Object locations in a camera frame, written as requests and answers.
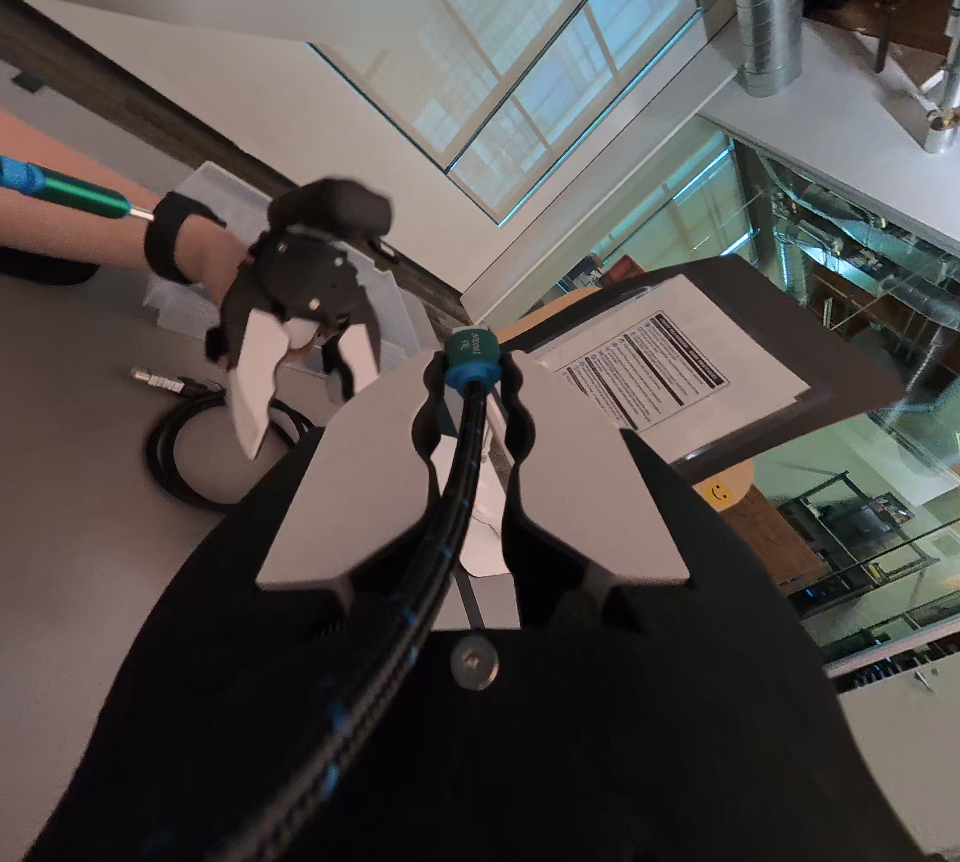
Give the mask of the black metal shelf rack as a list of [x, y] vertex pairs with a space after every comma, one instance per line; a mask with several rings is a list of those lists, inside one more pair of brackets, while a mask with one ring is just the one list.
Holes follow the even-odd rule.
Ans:
[[806, 620], [938, 564], [912, 534], [914, 512], [893, 492], [869, 495], [844, 471], [777, 506], [822, 564], [793, 581], [788, 601]]

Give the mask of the insulated silver pipes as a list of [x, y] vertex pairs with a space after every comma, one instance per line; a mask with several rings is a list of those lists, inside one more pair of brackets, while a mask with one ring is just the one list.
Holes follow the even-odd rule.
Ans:
[[[895, 2], [896, 0], [878, 2], [881, 25], [872, 65], [877, 75], [884, 72], [889, 56]], [[950, 39], [945, 61], [936, 76], [932, 76], [928, 82], [917, 88], [918, 102], [926, 119], [922, 148], [931, 155], [947, 152], [958, 139], [959, 0], [951, 0], [944, 34]]]

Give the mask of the cardboard box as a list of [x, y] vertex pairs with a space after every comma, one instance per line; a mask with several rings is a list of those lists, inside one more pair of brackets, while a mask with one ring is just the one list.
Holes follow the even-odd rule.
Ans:
[[786, 595], [822, 580], [831, 572], [822, 557], [754, 485], [741, 501], [721, 512], [721, 516]]

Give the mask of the clear plastic organizer box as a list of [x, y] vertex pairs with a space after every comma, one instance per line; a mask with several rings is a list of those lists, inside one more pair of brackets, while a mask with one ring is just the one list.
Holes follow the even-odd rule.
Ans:
[[[267, 196], [212, 162], [205, 162], [174, 191], [197, 200], [225, 224], [245, 245], [255, 242], [268, 226]], [[424, 306], [402, 290], [394, 276], [376, 267], [368, 256], [341, 244], [356, 268], [380, 331], [380, 364], [386, 372], [425, 350], [434, 350], [437, 339]], [[151, 275], [143, 300], [157, 312], [156, 323], [173, 332], [204, 341], [219, 323], [218, 308], [199, 287], [186, 287]]]

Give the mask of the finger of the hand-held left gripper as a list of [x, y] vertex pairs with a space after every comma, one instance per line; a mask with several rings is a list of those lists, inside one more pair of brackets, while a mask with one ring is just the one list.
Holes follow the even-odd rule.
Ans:
[[331, 403], [347, 403], [380, 375], [381, 333], [378, 316], [364, 287], [356, 304], [320, 346], [322, 374]]
[[227, 372], [227, 405], [234, 433], [248, 460], [257, 458], [270, 424], [270, 403], [276, 375], [287, 356], [290, 339], [278, 319], [251, 309], [239, 354]]

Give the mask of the black wrist band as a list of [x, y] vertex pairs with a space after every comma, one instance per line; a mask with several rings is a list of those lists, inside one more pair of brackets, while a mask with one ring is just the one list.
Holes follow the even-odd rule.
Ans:
[[176, 262], [176, 244], [186, 220], [202, 218], [226, 229], [226, 223], [210, 207], [179, 192], [169, 192], [157, 203], [148, 222], [143, 252], [150, 271], [157, 277], [178, 285], [192, 286], [199, 282], [189, 279]]

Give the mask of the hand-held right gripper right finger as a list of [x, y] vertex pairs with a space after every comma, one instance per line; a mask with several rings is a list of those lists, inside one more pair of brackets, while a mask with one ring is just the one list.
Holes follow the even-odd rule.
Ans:
[[688, 582], [621, 431], [594, 399], [526, 353], [502, 365], [510, 498], [522, 522], [608, 587]]

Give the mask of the large window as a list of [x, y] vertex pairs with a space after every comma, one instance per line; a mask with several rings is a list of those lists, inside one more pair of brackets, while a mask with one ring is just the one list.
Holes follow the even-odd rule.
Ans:
[[497, 226], [708, 0], [432, 0], [386, 48], [310, 48]]

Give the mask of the person's left hand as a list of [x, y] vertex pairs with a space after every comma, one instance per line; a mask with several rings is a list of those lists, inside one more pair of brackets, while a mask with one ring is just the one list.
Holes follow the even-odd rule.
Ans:
[[204, 220], [203, 225], [197, 284], [209, 294], [212, 303], [220, 307], [234, 285], [239, 269], [251, 260], [251, 256], [249, 247], [231, 231], [208, 220]]

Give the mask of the dark grey table strip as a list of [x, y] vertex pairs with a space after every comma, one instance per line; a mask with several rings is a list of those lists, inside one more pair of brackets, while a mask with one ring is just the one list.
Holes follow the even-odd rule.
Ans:
[[453, 579], [462, 601], [468, 627], [473, 630], [485, 630], [486, 624], [474, 588], [474, 577], [458, 562], [453, 569]]

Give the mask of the silver flexible air duct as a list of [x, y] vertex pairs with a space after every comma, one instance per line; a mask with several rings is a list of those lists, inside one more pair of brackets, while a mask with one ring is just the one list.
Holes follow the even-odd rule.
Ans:
[[802, 179], [774, 178], [772, 231], [786, 292], [813, 298], [814, 267], [870, 294], [892, 299], [937, 327], [958, 331], [958, 256]]

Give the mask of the braided hdmi cable green plugs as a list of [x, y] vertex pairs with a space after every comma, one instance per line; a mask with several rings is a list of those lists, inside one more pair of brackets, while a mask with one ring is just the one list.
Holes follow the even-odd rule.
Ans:
[[430, 629], [474, 506], [496, 338], [446, 344], [438, 498], [346, 592], [259, 570], [325, 429], [186, 558], [133, 641], [24, 860], [510, 860]]

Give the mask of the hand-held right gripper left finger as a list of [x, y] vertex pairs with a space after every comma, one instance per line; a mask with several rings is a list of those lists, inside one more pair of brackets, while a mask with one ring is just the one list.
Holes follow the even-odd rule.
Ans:
[[443, 355], [419, 353], [326, 426], [256, 582], [346, 592], [351, 574], [421, 525], [438, 498]]

